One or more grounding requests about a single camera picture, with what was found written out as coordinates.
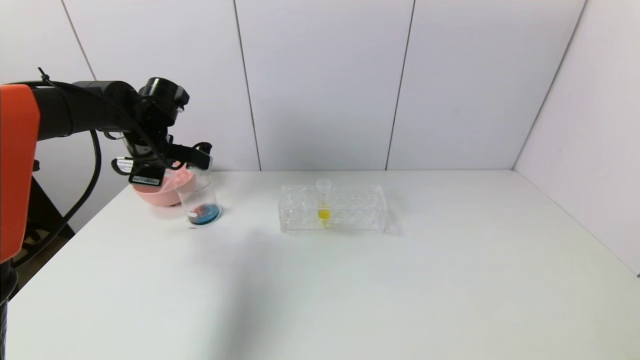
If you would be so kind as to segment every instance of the glass beaker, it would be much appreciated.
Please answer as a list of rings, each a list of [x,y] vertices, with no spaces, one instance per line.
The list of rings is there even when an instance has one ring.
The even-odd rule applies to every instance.
[[[193,181],[177,189],[182,208],[192,224],[208,224],[219,218],[222,212],[213,189],[212,172],[196,167],[188,171],[193,173]]]

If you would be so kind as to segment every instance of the panel seam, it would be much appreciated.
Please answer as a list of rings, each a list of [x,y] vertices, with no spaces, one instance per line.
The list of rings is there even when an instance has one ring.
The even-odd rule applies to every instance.
[[[242,66],[244,70],[244,82],[246,85],[246,95],[249,99],[249,112],[251,113],[251,124],[253,126],[253,139],[255,140],[255,153],[258,156],[258,169],[262,171],[262,162],[260,161],[260,149],[258,148],[258,134],[255,130],[255,119],[253,117],[253,104],[251,102],[251,92],[249,91],[249,77],[246,75],[246,61],[244,60],[244,47],[242,45],[242,34],[240,34],[240,18],[238,17],[238,8],[236,0],[234,0],[234,12],[236,13],[236,27],[238,30],[238,40],[240,41],[240,56],[242,57]]]
[[[406,64],[406,54],[409,51],[409,39],[411,38],[411,26],[413,25],[413,12],[415,11],[415,0],[411,7],[411,17],[409,18],[409,31],[406,34],[406,46],[404,47],[404,58],[402,61],[402,70],[400,71],[400,84],[398,84],[398,95],[396,97],[396,108],[394,110],[394,121],[391,124],[391,137],[389,138],[389,149],[387,151],[387,162],[385,163],[385,171],[389,168],[389,157],[391,155],[391,143],[394,140],[394,129],[396,128],[396,116],[398,113],[398,103],[400,101],[400,90],[402,89],[402,80],[404,77],[404,65]]]
[[[536,118],[533,120],[533,123],[531,124],[531,127],[529,128],[529,132],[527,133],[527,137],[524,139],[524,142],[522,143],[522,147],[520,148],[520,151],[518,152],[518,156],[516,156],[516,160],[513,162],[513,166],[511,167],[511,169],[514,170],[514,171],[516,169],[516,164],[518,163],[518,160],[520,159],[520,157],[522,156],[522,153],[524,152],[524,147],[527,145],[527,142],[529,141],[529,138],[531,137],[531,133],[533,132],[533,128],[536,125],[536,123],[538,122],[538,119],[540,118],[540,114],[542,113],[542,109],[545,107],[545,103],[547,102],[549,94],[551,94],[551,89],[554,87],[554,84],[556,83],[556,79],[558,77],[558,74],[560,73],[560,69],[562,68],[562,66],[564,64],[564,59],[566,58],[566,54],[569,52],[569,48],[571,47],[571,43],[573,42],[573,37],[575,36],[575,33],[578,30],[578,27],[580,26],[580,21],[582,21],[582,14],[584,14],[584,9],[587,7],[587,2],[588,1],[589,0],[584,0],[584,3],[582,4],[582,9],[580,10],[580,15],[578,15],[578,21],[575,22],[575,27],[573,28],[573,31],[571,33],[571,37],[569,38],[569,42],[566,45],[566,49],[564,49],[564,53],[562,55],[562,58],[560,59],[560,64],[558,64],[558,68],[556,69],[556,73],[554,74],[554,78],[551,81],[551,84],[549,85],[549,89],[547,90],[547,93],[545,94],[545,98],[542,100],[542,104],[540,105],[540,108],[538,109],[538,113],[536,114]]]
[[[80,38],[78,37],[78,33],[76,31],[76,27],[74,26],[74,22],[71,21],[71,16],[69,15],[69,11],[67,10],[67,5],[65,4],[65,0],[60,0],[60,2],[62,3],[62,8],[65,9],[65,14],[67,14],[67,20],[69,21],[69,25],[71,25],[71,30],[74,32],[74,36],[76,37],[76,41],[78,43],[78,46],[80,47],[80,51],[84,56],[84,61],[86,62],[86,66],[89,67],[89,71],[91,72],[91,76],[93,77],[93,80],[97,81],[95,77],[95,73],[93,72],[93,68],[91,67],[91,63],[89,63],[89,58],[86,56],[84,47],[82,46],[82,43],[80,42]]]

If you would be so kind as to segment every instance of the pink bowl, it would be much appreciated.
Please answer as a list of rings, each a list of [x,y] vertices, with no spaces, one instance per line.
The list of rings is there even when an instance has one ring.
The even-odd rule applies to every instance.
[[[164,179],[160,187],[140,184],[131,186],[138,196],[153,206],[173,206],[180,204],[180,197],[175,190],[181,186],[185,186],[187,191],[189,188],[193,190],[195,177],[184,167],[177,171],[167,169],[164,171]]]

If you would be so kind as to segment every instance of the blue liquid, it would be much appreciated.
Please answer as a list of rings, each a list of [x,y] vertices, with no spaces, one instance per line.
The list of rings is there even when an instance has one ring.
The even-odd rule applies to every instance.
[[[194,225],[204,225],[216,220],[220,216],[220,208],[215,204],[204,204],[191,210],[195,217],[188,217]]]

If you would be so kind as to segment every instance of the black cable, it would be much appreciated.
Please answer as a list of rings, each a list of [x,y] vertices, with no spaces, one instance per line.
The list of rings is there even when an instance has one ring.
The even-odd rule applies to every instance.
[[[100,167],[102,166],[102,153],[100,151],[100,141],[98,140],[98,133],[95,130],[89,130],[91,134],[91,140],[93,141],[93,153],[95,154],[95,166],[93,168],[93,175],[91,176],[91,181],[89,181],[89,185],[86,187],[86,190],[80,197],[80,199],[71,207],[71,209],[67,212],[67,214],[62,218],[58,226],[51,231],[47,237],[45,237],[41,242],[39,242],[32,251],[30,251],[23,258],[18,261],[13,262],[13,267],[18,268],[27,261],[33,259],[36,255],[38,255],[65,227],[69,219],[72,218],[78,211],[78,209],[84,204],[84,202],[89,198],[91,192],[95,188],[96,183],[98,182],[98,177],[100,176]]]

